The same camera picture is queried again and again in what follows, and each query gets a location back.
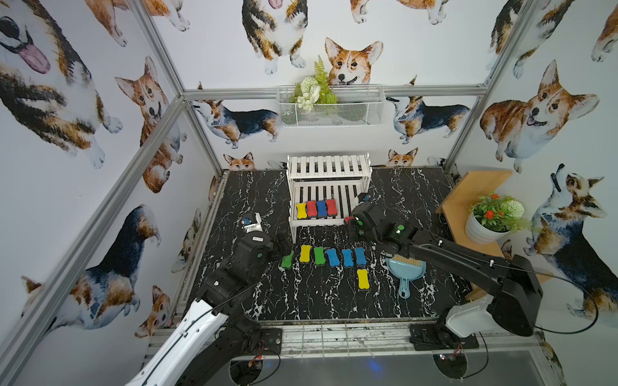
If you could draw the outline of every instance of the potted plant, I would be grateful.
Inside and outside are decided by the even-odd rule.
[[[465,226],[466,236],[475,243],[489,244],[531,225],[522,217],[523,204],[515,198],[500,197],[493,191],[479,198],[482,201],[472,206]]]

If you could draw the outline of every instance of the dog bone toy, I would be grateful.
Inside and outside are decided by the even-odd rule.
[[[356,273],[358,275],[358,288],[361,290],[369,289],[369,278],[367,277],[366,269],[357,269]]]
[[[315,265],[321,266],[326,263],[324,258],[324,248],[317,246],[313,249],[313,255],[315,256]]]
[[[326,217],[328,212],[326,211],[326,203],[324,201],[318,201],[318,217]]]
[[[326,206],[328,207],[328,215],[336,216],[337,215],[337,206],[335,205],[335,200],[327,199]]]
[[[300,262],[309,262],[309,252],[311,251],[311,245],[303,245],[300,247]]]
[[[341,253],[344,254],[344,267],[353,267],[354,260],[352,260],[352,250],[343,250]]]
[[[341,264],[339,258],[337,257],[337,250],[335,248],[326,250],[326,254],[328,255],[328,264],[330,264],[331,267],[338,267]]]
[[[315,201],[307,201],[307,215],[309,218],[316,217],[318,215],[318,209],[315,206]]]
[[[365,249],[364,248],[354,248],[354,253],[356,254],[356,265],[358,266],[367,265],[367,260],[365,259]]]
[[[298,209],[298,216],[297,216],[297,218],[299,220],[307,218],[307,204],[305,204],[305,203],[296,204],[296,209]]]
[[[283,261],[281,262],[281,268],[291,268],[292,267],[292,259],[294,258],[294,251],[287,256],[283,256]]]

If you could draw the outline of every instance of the white slatted shelf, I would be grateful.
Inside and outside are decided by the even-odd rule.
[[[297,227],[343,225],[358,204],[357,195],[369,189],[369,154],[359,156],[288,157],[287,180],[290,188],[290,229],[296,242]],[[327,218],[298,219],[296,204],[308,200],[334,199],[337,215]]]

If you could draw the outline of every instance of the white flower pot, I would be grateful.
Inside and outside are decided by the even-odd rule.
[[[468,221],[465,223],[465,234],[476,244],[489,244],[492,241],[496,241],[503,236],[509,234],[509,232],[494,232],[482,226],[474,217],[471,212],[468,216]]]

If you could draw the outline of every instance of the white wire basket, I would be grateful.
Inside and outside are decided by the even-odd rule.
[[[292,99],[295,86],[277,88],[283,127],[376,126],[382,121],[384,90],[381,85],[332,86],[336,104],[314,104],[311,111]]]

